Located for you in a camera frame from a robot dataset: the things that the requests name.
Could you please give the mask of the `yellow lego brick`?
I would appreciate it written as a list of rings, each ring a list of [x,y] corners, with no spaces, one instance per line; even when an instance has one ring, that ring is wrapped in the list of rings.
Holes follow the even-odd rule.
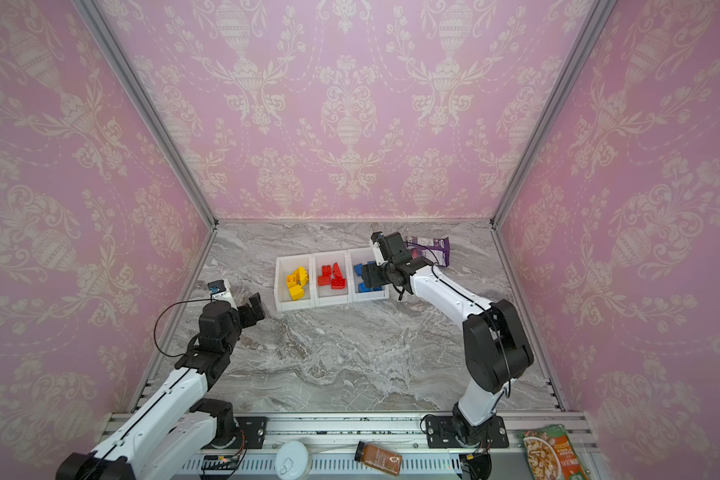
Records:
[[[308,269],[302,266],[297,267],[291,274],[286,276],[286,286],[288,288],[296,284],[304,287],[308,282]]]
[[[292,301],[301,300],[305,296],[305,291],[299,284],[289,287],[288,292]]]

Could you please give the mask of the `long red lego brick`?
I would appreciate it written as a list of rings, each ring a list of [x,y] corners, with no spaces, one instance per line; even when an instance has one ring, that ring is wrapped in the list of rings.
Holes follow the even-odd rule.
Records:
[[[333,290],[343,290],[346,288],[346,279],[344,278],[341,268],[337,262],[332,266],[332,284]]]

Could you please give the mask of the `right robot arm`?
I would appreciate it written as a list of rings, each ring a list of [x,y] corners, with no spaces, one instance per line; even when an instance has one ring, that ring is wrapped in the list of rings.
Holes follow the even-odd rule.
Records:
[[[470,381],[453,408],[452,428],[465,445],[485,441],[499,402],[512,394],[513,384],[534,363],[516,307],[471,292],[425,258],[371,262],[361,267],[361,277],[369,287],[390,285],[399,296],[424,300],[461,327]]]

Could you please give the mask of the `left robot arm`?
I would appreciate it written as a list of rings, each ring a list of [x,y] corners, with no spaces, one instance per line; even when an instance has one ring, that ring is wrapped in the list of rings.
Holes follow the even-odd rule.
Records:
[[[220,282],[210,290],[199,332],[164,383],[90,452],[70,454],[57,479],[170,479],[205,447],[246,451],[232,404],[206,394],[230,365],[242,331],[265,319],[264,305],[258,293],[236,305]]]

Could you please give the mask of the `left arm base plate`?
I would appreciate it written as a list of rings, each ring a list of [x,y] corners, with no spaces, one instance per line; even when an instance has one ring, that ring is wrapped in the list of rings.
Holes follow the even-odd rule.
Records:
[[[237,451],[245,445],[246,450],[261,450],[264,445],[267,422],[266,416],[238,416],[236,418],[240,432],[230,448]]]

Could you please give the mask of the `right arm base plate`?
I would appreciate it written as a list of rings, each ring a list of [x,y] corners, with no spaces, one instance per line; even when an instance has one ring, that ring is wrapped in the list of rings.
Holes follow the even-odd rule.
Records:
[[[421,428],[430,448],[503,449],[510,444],[501,416],[493,416],[479,426],[473,426],[454,416],[426,415]]]

